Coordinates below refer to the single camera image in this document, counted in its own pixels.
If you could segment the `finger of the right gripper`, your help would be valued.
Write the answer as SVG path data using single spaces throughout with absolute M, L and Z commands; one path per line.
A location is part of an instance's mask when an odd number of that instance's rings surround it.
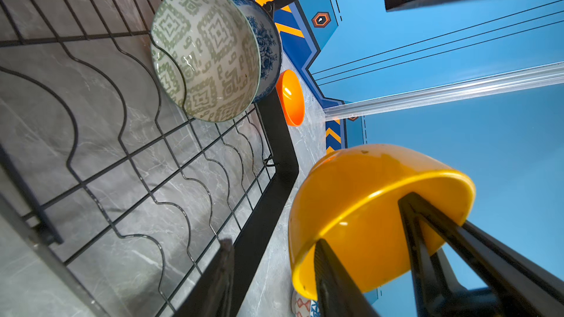
M 398 202 L 418 316 L 562 316 L 563 281 L 470 222 L 457 225 L 417 193 Z M 421 223 L 451 246 L 486 283 L 462 287 L 432 254 Z
M 324 239 L 315 244 L 314 274 L 321 316 L 379 316 Z

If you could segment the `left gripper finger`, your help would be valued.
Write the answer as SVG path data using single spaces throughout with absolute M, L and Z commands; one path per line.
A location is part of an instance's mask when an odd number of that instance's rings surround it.
M 220 248 L 174 316 L 230 316 L 234 280 L 234 246 L 220 240 Z

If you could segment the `yellow plastic bowl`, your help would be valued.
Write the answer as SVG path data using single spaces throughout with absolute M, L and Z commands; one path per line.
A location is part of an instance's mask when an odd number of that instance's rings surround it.
M 373 291 L 410 270 L 398 202 L 416 193 L 461 225 L 476 188 L 470 177 L 397 145 L 360 145 L 321 158 L 295 196 L 288 240 L 292 284 L 317 299 L 314 249 L 325 240 L 358 288 Z

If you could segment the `green patterned white bowl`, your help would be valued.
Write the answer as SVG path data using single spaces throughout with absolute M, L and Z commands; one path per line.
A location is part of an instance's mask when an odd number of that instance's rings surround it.
M 150 34 L 157 78 L 190 117 L 225 122 L 252 104 L 261 82 L 259 46 L 232 0 L 163 0 Z

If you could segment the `blue floral white bowl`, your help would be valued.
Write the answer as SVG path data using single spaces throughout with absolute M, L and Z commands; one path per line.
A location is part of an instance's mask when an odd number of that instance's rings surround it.
M 269 95 L 276 87 L 282 65 L 282 42 L 275 22 L 258 3 L 232 0 L 248 20 L 254 32 L 261 57 L 261 81 L 254 103 Z

